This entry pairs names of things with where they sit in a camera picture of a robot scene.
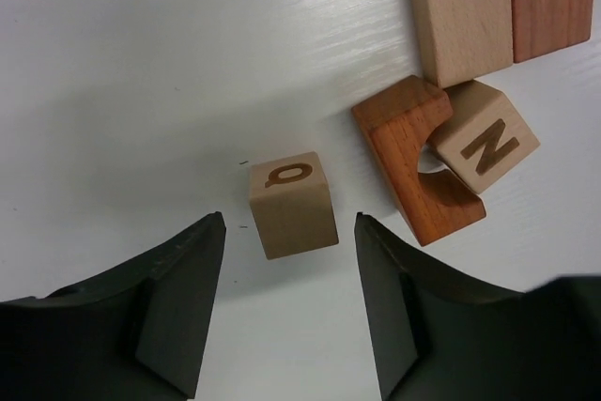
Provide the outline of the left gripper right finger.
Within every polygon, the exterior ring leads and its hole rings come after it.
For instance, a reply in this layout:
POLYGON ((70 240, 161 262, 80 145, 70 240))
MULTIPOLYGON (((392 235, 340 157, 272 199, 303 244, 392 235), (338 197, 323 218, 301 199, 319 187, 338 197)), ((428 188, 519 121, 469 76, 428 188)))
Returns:
POLYGON ((600 279, 527 292, 474 278, 367 214, 354 227, 385 400, 596 400, 600 279))

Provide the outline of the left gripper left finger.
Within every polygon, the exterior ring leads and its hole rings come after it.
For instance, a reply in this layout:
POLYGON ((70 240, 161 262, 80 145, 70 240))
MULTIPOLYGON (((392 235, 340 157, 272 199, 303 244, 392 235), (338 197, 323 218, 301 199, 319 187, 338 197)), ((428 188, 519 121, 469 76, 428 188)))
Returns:
POLYGON ((1 305, 5 400, 191 400, 223 262, 211 213, 44 298, 1 305))

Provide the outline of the letter Q wood cube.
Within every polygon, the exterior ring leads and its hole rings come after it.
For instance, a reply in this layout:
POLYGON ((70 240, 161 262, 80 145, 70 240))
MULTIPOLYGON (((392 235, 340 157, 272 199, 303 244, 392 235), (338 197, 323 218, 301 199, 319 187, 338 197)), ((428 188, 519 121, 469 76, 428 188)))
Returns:
POLYGON ((268 260, 339 243, 330 186, 314 151, 253 165, 249 205, 268 260))

